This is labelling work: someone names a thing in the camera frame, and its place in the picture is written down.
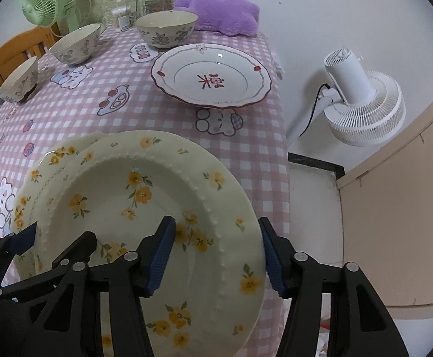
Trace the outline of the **pink checkered tablecloth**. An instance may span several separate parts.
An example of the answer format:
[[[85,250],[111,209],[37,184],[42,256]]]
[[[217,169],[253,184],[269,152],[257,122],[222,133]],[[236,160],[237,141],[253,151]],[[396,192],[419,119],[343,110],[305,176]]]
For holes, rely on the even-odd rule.
[[[0,190],[11,199],[28,170],[51,147],[75,135],[135,129],[168,131],[208,149],[238,179],[258,216],[283,234],[289,228],[288,150],[277,88],[260,103],[225,112],[221,127],[205,125],[196,107],[166,96],[151,63],[132,57],[135,30],[108,28],[83,68],[72,72],[51,55],[40,61],[34,98],[0,109]],[[8,217],[0,199],[0,217]],[[0,234],[5,231],[0,223]]]

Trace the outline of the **floral ceramic bowl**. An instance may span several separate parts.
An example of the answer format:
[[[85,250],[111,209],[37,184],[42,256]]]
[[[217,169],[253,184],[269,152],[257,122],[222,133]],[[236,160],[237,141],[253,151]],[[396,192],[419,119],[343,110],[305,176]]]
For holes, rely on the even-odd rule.
[[[27,59],[2,83],[0,99],[10,103],[23,101],[36,88],[38,73],[38,58]]]
[[[135,27],[145,43],[168,49],[181,45],[194,31],[198,15],[183,10],[162,10],[138,18]]]
[[[99,40],[100,24],[88,24],[58,40],[49,51],[66,65],[79,65],[89,59]]]

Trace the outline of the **purple plush toy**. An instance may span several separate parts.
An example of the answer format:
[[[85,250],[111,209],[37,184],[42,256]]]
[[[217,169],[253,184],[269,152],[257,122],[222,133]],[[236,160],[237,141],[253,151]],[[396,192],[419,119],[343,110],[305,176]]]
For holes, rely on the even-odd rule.
[[[259,7],[248,0],[175,0],[174,9],[198,16],[197,31],[227,36],[258,33]]]

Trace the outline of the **cotton swab container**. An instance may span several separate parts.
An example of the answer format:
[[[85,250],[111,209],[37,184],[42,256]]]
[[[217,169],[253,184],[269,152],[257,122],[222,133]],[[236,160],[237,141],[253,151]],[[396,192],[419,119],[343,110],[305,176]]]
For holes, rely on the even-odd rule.
[[[111,16],[116,26],[122,31],[127,31],[131,26],[131,8],[129,5],[115,7],[111,10]]]

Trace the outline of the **white floor fan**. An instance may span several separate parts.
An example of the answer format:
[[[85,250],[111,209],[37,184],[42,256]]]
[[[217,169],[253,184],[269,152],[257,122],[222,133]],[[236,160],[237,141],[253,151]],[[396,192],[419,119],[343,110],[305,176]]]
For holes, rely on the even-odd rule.
[[[322,111],[331,132],[340,142],[356,147],[390,140],[406,119],[401,87],[391,76],[366,71],[349,48],[324,59],[333,86],[322,91],[331,103]]]

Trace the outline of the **white red-rimmed plate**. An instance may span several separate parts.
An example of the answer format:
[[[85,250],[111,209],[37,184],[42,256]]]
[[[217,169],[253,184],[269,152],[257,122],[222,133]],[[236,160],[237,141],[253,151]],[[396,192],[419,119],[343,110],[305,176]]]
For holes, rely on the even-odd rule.
[[[215,43],[187,44],[159,56],[154,84],[165,94],[197,107],[242,108],[263,101],[272,80],[251,55]]]

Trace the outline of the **scalloped yellow floral plate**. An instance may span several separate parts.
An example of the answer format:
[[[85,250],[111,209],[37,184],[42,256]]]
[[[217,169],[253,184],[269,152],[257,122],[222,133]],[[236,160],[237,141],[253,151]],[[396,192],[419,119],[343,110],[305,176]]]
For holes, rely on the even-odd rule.
[[[33,223],[38,223],[40,215],[48,212],[53,203],[49,190],[55,179],[61,176],[66,165],[81,151],[105,136],[104,133],[95,132],[69,137],[58,142],[37,160],[16,195],[11,219],[12,232],[18,234]],[[14,265],[21,280],[49,270],[52,262],[75,240],[75,237],[61,241],[51,238],[49,242],[43,243],[44,231],[40,229],[36,231],[36,237],[37,246],[14,258]]]

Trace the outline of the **round yellow floral plate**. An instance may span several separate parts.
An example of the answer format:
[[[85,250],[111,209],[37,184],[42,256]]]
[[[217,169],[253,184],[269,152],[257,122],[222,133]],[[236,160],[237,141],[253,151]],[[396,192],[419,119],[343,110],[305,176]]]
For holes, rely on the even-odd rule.
[[[36,215],[39,273],[79,236],[93,271],[142,267],[144,327],[157,356],[234,356],[263,303],[263,239],[231,172],[164,131],[127,131],[61,149]]]

